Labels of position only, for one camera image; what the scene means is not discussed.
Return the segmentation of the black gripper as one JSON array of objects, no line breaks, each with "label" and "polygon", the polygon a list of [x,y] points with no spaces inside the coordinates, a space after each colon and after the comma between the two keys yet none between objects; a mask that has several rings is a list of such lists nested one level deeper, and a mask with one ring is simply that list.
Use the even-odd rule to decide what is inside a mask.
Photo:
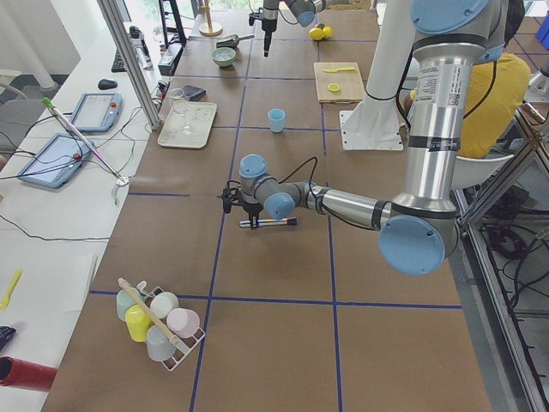
[{"label": "black gripper", "polygon": [[243,209],[248,214],[248,218],[250,219],[250,229],[257,229],[258,218],[262,211],[262,205],[260,203],[251,203],[246,200],[243,200],[242,203]]},{"label": "black gripper", "polygon": [[262,30],[264,31],[264,41],[263,41],[263,56],[265,58],[269,55],[269,50],[271,46],[272,34],[276,31],[277,28],[277,19],[268,19],[263,17],[262,19]]}]

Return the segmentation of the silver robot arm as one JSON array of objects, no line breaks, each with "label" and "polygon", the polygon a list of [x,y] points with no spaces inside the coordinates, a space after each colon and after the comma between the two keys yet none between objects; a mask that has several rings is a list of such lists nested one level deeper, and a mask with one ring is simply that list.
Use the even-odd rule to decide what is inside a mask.
[{"label": "silver robot arm", "polygon": [[239,166],[240,186],[227,187],[224,204],[241,206],[256,222],[260,212],[277,220],[297,207],[313,209],[377,231],[383,258],[396,270],[421,276],[436,270],[457,240],[458,215],[449,194],[461,147],[472,68],[499,57],[504,44],[505,1],[414,1],[407,24],[419,63],[419,90],[407,149],[402,191],[373,199],[310,181],[281,183],[258,154]]},{"label": "silver robot arm", "polygon": [[[259,9],[262,30],[264,31],[263,56],[268,57],[271,46],[272,35],[277,29],[278,14],[280,9],[280,0],[263,0],[262,7]],[[290,0],[285,1],[286,6],[296,18],[301,27],[309,26],[314,17],[325,10],[335,1],[329,0]]]}]

